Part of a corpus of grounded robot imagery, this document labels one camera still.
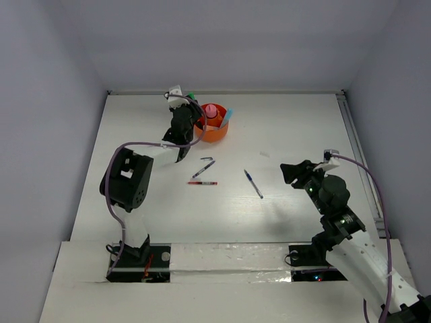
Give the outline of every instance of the white wall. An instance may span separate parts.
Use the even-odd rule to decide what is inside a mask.
[[[397,0],[62,0],[108,89],[341,89]]]
[[[390,229],[431,293],[431,1],[401,1],[348,91]]]
[[[38,322],[106,91],[57,0],[0,9],[0,322]]]

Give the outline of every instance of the orange container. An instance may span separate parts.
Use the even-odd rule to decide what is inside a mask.
[[[224,116],[226,114],[226,109],[223,106],[220,106],[219,104],[216,104],[216,103],[207,103],[207,104],[202,105],[202,109],[204,111],[205,111],[205,108],[207,107],[208,104],[215,105],[215,107],[217,108],[217,110],[220,113],[220,115],[224,118]],[[205,119],[203,117],[201,117],[199,119],[199,121],[201,122],[201,124],[205,123]],[[220,124],[215,124],[214,126],[220,127],[221,125],[222,125],[222,121],[220,121]],[[224,138],[224,136],[226,136],[226,133],[228,132],[228,129],[229,129],[229,121],[221,129],[218,129],[218,130],[207,130],[205,132],[202,140],[206,141],[207,143],[215,143],[216,141],[222,140]],[[202,129],[200,129],[196,125],[195,125],[195,134],[198,137],[200,137],[201,134],[202,134]]]

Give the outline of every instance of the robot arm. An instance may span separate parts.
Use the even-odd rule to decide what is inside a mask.
[[[179,86],[171,88],[165,95],[172,112],[172,120],[160,145],[151,147],[140,143],[141,145],[135,146],[133,150],[123,147],[112,161],[109,198],[125,231],[125,239],[120,241],[120,245],[124,246],[121,257],[117,257],[118,263],[113,266],[145,266],[149,261],[150,236],[143,223],[142,214],[136,209],[145,199],[152,170],[185,158],[193,140],[193,127],[202,116],[197,106],[181,96]],[[106,172],[99,187],[102,195],[105,195],[105,179]],[[107,250],[113,256],[117,256],[119,252],[119,248],[112,246],[107,246]]]
[[[325,172],[338,165],[325,152],[325,162],[309,160],[298,165],[282,164],[286,184],[304,189],[322,215],[324,231],[312,239],[311,245],[291,246],[292,266],[330,264],[363,295],[379,317],[388,291],[387,259],[377,250],[364,224],[347,206],[350,192],[344,180]],[[424,298],[397,273],[391,272],[392,295],[387,322],[428,322],[431,297]]]

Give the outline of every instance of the marker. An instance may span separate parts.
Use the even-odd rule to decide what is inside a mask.
[[[217,182],[187,182],[190,185],[217,185]]]
[[[204,168],[202,168],[201,170],[199,170],[195,175],[191,176],[192,178],[198,177],[200,174],[202,174],[204,171],[206,171],[212,164],[214,164],[216,161],[213,160],[211,163],[209,163],[208,165],[206,165]]]
[[[250,183],[251,183],[251,184],[253,185],[253,187],[255,188],[256,193],[259,195],[259,197],[260,197],[261,199],[263,199],[263,195],[262,195],[261,191],[257,188],[257,186],[256,186],[255,182],[253,182],[253,179],[251,178],[250,174],[249,174],[246,170],[244,170],[244,173],[245,173],[245,176],[247,176],[247,178],[248,178],[248,180],[250,181]]]

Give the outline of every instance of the red pen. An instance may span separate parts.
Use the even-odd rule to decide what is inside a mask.
[[[217,185],[217,182],[187,182],[190,185]]]

